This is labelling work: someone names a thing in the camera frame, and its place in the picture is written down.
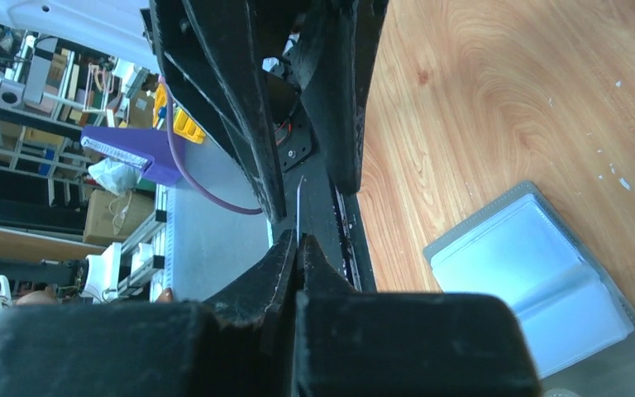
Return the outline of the dark grey credit card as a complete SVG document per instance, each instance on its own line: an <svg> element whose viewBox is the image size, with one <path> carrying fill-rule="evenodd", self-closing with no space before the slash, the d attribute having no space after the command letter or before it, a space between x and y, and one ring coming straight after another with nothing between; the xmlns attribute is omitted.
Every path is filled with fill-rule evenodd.
<svg viewBox="0 0 635 397"><path fill-rule="evenodd" d="M298 182L298 187L296 189L296 242L299 243L302 236L302 203L303 203L303 182L305 178L304 175L301 175L301 178Z"/></svg>

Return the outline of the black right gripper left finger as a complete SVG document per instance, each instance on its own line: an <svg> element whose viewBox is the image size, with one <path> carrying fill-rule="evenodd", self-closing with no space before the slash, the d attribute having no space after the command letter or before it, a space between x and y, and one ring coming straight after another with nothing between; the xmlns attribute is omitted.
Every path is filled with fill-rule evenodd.
<svg viewBox="0 0 635 397"><path fill-rule="evenodd" d="M27 305L0 314L0 396L287 396L283 232L205 302Z"/></svg>

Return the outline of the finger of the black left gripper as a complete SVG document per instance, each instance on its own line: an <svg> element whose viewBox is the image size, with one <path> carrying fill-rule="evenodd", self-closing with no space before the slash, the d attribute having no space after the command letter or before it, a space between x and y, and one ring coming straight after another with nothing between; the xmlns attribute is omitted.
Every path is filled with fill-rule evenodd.
<svg viewBox="0 0 635 397"><path fill-rule="evenodd" d="M240 167L261 212L286 215L253 1L152 1L152 40L171 94Z"/></svg>
<svg viewBox="0 0 635 397"><path fill-rule="evenodd" d="M360 189L365 110L388 10L386 1L312 1L295 74L327 172L338 190Z"/></svg>

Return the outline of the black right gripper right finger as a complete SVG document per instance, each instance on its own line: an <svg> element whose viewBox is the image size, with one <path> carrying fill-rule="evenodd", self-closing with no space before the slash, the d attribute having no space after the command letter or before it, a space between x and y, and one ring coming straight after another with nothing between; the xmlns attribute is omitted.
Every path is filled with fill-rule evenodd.
<svg viewBox="0 0 635 397"><path fill-rule="evenodd" d="M488 294L367 293L315 237L298 249L295 381L302 396L539 396L518 320Z"/></svg>

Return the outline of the grey card holder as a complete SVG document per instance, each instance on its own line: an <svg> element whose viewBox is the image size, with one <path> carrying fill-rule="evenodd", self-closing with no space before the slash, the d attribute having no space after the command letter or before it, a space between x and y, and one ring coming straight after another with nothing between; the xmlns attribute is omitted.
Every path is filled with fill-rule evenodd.
<svg viewBox="0 0 635 397"><path fill-rule="evenodd" d="M443 291L492 294L513 310L545 396L635 396L635 309L532 182L423 255Z"/></svg>

